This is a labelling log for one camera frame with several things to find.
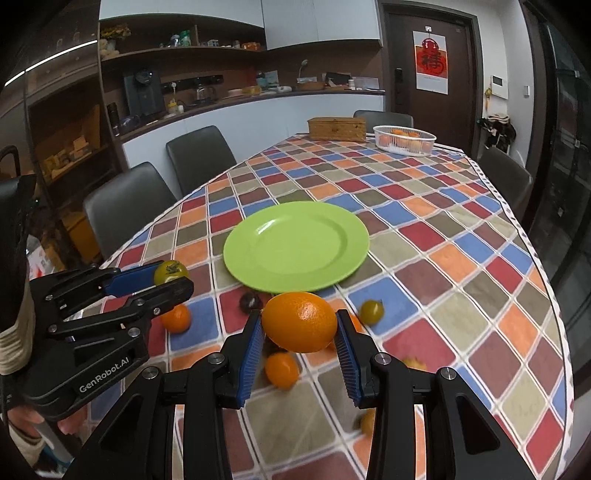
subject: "person's hand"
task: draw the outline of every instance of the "person's hand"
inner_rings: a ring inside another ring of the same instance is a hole
[[[82,424],[86,420],[87,407],[84,406],[77,412],[74,412],[68,418],[57,422],[58,428],[62,433],[75,434],[80,431]],[[18,430],[25,433],[30,438],[39,438],[39,432],[35,425],[43,423],[45,419],[35,410],[26,405],[14,407],[8,411],[8,420]]]
[[[45,421],[41,415],[27,405],[19,405],[8,410],[8,420],[13,427],[33,439],[40,437],[35,425]]]
[[[86,420],[87,407],[84,405],[80,410],[74,412],[68,418],[57,422],[58,428],[62,433],[72,434],[78,433],[82,424]]]

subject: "door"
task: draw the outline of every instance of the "door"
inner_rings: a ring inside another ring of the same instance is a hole
[[[560,305],[578,397],[591,389],[591,75],[553,25],[540,28],[556,117],[528,236]]]
[[[438,143],[470,154],[476,122],[476,64],[470,29],[458,22],[388,14],[391,109],[412,115],[415,128],[432,133]]]

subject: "dining table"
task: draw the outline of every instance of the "dining table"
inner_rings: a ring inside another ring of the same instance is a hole
[[[152,321],[150,359],[165,372],[190,367],[240,332],[249,289],[226,269],[223,249],[249,215],[286,202],[326,202],[356,215],[370,246],[348,278],[316,291],[357,312],[380,299],[384,316],[365,326],[378,348],[436,372],[453,367],[489,409],[538,479],[564,469],[573,424],[573,375],[559,307],[526,233],[477,162],[435,146],[405,157],[365,142],[296,135],[237,164],[179,200],[105,262],[122,270],[179,260],[194,284],[184,333]],[[265,303],[270,294],[260,293]],[[107,297],[84,316],[119,308]],[[263,357],[274,351],[265,341]],[[371,438],[347,397],[334,350],[294,354],[300,377],[288,391],[269,383],[263,360],[252,396],[224,410],[237,479],[365,478]],[[88,432],[139,373],[95,398]],[[183,406],[177,406],[173,478],[183,477]],[[423,411],[415,407],[416,478],[426,475]],[[199,452],[186,452],[199,455]]]

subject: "black chair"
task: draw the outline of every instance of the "black chair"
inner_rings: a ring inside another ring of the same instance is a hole
[[[485,149],[478,164],[511,209],[518,208],[530,188],[530,172],[498,148]]]
[[[378,112],[376,110],[357,110],[353,117],[365,118],[365,131],[369,134],[374,133],[374,127],[378,125],[392,125],[394,127],[409,127],[414,126],[414,121],[411,115],[406,113],[395,112]]]
[[[166,144],[183,196],[236,165],[232,150],[215,125],[181,135]]]
[[[96,189],[83,206],[107,259],[174,202],[160,174],[151,163],[144,162]]]

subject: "flower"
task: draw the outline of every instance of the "flower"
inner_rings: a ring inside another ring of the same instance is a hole
[[[125,38],[131,35],[131,30],[127,23],[115,25],[114,27],[107,27],[100,31],[101,38]]]

